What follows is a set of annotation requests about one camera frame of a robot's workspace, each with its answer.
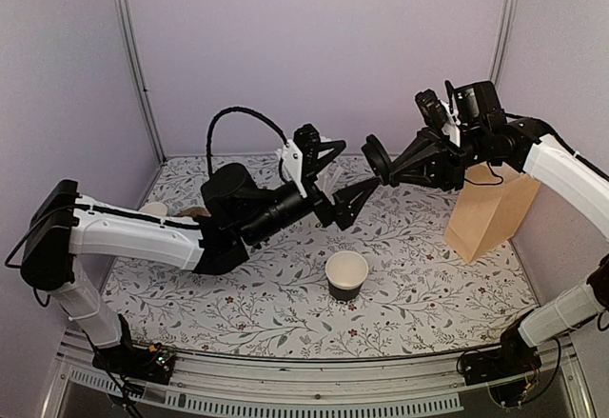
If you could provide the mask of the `black plastic cup lid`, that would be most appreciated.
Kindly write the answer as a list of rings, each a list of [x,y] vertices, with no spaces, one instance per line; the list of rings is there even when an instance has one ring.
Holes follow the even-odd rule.
[[[367,135],[361,150],[373,173],[381,179],[384,185],[388,185],[391,159],[380,140],[374,134]]]

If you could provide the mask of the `black and white coffee cup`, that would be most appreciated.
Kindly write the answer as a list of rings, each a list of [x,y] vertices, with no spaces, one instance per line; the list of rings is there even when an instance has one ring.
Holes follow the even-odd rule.
[[[360,253],[344,250],[327,259],[324,272],[330,296],[340,302],[350,302],[360,294],[369,265]]]

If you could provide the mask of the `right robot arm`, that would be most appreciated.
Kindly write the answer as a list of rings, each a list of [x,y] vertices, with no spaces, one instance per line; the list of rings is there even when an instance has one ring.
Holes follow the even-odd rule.
[[[536,233],[553,246],[564,241],[572,247],[582,241],[593,251],[607,243],[607,175],[540,119],[507,115],[492,129],[425,127],[390,163],[382,179],[391,186],[461,189],[466,170],[482,162],[506,164],[542,184],[543,196],[526,233]],[[576,330],[607,309],[608,256],[603,254],[579,282],[520,321],[519,340],[510,340],[493,353],[492,368],[501,376],[513,375],[527,363],[528,347]]]

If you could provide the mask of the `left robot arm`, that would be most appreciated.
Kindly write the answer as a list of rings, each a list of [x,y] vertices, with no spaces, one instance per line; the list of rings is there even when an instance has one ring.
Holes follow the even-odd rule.
[[[168,264],[203,275],[223,275],[248,259],[282,229],[315,214],[320,224],[349,228],[381,183],[374,176],[326,196],[318,174],[345,143],[323,141],[298,148],[288,142],[283,159],[292,178],[276,189],[259,187],[241,163],[208,172],[201,186],[206,216],[181,221],[102,204],[60,181],[34,213],[29,230],[14,247],[23,280],[57,300],[92,345],[122,374],[134,373],[141,353],[130,341],[125,319],[111,310],[82,270],[81,254],[129,257]]]

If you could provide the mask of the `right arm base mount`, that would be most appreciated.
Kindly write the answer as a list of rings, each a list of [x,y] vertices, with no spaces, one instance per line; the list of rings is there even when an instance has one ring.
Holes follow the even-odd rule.
[[[557,359],[542,387],[538,350],[515,340],[490,350],[468,349],[457,359],[455,369],[467,386],[503,380],[502,384],[488,388],[492,401],[503,409],[522,408],[539,400],[558,376],[562,346],[558,337],[551,340],[558,351]]]

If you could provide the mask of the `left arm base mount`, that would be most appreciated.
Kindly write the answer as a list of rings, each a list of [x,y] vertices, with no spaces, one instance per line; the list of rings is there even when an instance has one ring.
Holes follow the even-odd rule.
[[[121,378],[168,385],[174,371],[175,352],[161,343],[153,343],[145,348],[135,346],[127,320],[118,314],[118,321],[121,329],[119,343],[110,348],[92,345],[92,364]]]

